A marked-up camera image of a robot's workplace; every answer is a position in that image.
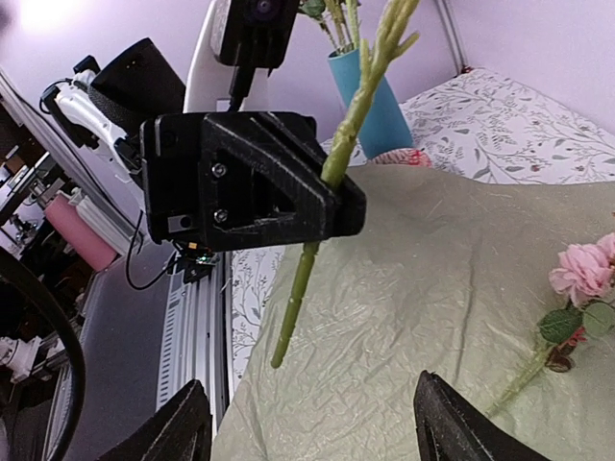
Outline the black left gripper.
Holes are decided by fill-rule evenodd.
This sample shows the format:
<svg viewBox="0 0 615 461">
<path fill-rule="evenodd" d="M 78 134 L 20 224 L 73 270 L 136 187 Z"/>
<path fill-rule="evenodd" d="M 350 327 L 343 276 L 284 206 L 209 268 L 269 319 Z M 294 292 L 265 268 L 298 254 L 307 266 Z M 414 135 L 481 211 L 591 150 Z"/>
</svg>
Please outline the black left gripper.
<svg viewBox="0 0 615 461">
<path fill-rule="evenodd" d="M 140 127 L 153 240 L 236 251 L 357 235 L 364 192 L 320 177 L 314 118 L 296 112 L 165 114 Z"/>
</svg>

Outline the blue hydrangea stem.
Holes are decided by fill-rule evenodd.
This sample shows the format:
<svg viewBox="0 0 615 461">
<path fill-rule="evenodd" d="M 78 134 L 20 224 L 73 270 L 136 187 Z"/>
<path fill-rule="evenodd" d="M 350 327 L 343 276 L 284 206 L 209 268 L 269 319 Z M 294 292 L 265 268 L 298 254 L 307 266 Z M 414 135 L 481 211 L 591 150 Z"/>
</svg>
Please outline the blue hydrangea stem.
<svg viewBox="0 0 615 461">
<path fill-rule="evenodd" d="M 407 38 L 403 37 L 408 21 L 417 7 L 416 1 L 388 2 L 381 15 L 374 45 L 370 46 L 365 38 L 359 43 L 359 86 L 345 118 L 335 132 L 331 153 L 321 173 L 321 179 L 333 189 L 338 189 L 345 177 L 351 153 L 357 144 L 359 130 L 372 107 L 377 87 L 388 65 L 402 56 L 419 38 L 417 32 L 410 34 Z M 280 368 L 283 364 L 319 246 L 318 241 L 303 245 L 289 293 L 280 336 L 271 359 L 271 366 L 274 369 Z"/>
</svg>

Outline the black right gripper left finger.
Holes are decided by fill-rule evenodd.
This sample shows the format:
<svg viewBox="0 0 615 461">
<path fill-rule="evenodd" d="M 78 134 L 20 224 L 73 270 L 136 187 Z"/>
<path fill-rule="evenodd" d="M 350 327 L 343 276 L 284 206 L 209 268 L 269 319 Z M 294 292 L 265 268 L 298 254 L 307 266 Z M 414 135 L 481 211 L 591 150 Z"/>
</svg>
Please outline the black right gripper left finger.
<svg viewBox="0 0 615 461">
<path fill-rule="evenodd" d="M 198 379 L 180 389 L 128 439 L 99 457 L 108 461 L 210 459 L 212 415 Z"/>
</svg>

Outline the green tissue paper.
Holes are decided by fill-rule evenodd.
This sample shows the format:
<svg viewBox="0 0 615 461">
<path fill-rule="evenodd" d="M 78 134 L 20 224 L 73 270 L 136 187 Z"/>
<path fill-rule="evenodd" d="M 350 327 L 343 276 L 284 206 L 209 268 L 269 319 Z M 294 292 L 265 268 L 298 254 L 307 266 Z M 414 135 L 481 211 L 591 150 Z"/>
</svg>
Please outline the green tissue paper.
<svg viewBox="0 0 615 461">
<path fill-rule="evenodd" d="M 215 460 L 415 460 L 423 371 L 487 409 L 562 300 L 569 244 L 614 229 L 614 186 L 495 185 L 429 168 L 355 167 L 364 230 L 324 243 L 283 364 L 270 364 L 300 249 L 285 251 Z"/>
</svg>

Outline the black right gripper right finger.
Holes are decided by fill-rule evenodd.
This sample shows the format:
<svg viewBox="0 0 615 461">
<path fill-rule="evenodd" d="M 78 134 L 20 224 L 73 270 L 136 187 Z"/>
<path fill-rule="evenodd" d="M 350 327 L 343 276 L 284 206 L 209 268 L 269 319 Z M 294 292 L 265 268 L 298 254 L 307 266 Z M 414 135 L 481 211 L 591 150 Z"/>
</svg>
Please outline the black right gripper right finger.
<svg viewBox="0 0 615 461">
<path fill-rule="evenodd" d="M 492 424 L 435 373 L 419 376 L 413 407 L 422 461 L 547 461 Z"/>
</svg>

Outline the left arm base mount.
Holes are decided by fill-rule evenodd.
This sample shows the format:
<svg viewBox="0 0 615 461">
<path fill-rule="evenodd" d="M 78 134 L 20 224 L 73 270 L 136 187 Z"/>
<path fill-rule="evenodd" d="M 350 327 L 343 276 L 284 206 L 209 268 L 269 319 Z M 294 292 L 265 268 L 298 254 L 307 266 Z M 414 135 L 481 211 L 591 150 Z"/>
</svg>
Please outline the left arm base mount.
<svg viewBox="0 0 615 461">
<path fill-rule="evenodd" d="M 213 252 L 204 245 L 190 242 L 172 242 L 174 253 L 165 269 L 167 275 L 183 274 L 183 283 L 197 282 L 204 277 L 209 277 L 213 268 L 220 261 L 220 254 Z"/>
</svg>

